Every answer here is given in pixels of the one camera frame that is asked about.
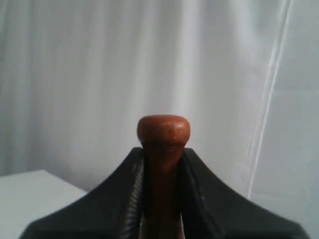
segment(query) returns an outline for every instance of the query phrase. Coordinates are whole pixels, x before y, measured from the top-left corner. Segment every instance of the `wooden dowel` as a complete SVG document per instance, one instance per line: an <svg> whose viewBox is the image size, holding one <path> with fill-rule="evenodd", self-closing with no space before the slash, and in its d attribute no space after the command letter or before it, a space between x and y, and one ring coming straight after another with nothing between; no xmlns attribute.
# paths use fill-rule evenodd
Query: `wooden dowel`
<svg viewBox="0 0 319 239"><path fill-rule="evenodd" d="M146 157L142 237L180 239L177 164L189 139L190 125L179 116L146 116L140 119L137 134Z"/></svg>

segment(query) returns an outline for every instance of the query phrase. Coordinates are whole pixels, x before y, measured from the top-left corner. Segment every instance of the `white table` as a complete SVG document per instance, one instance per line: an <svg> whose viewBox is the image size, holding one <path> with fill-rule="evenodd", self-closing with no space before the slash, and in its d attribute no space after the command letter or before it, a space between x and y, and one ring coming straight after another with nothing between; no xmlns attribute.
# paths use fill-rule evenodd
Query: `white table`
<svg viewBox="0 0 319 239"><path fill-rule="evenodd" d="M0 239L19 238L29 223L85 194L44 170L0 177Z"/></svg>

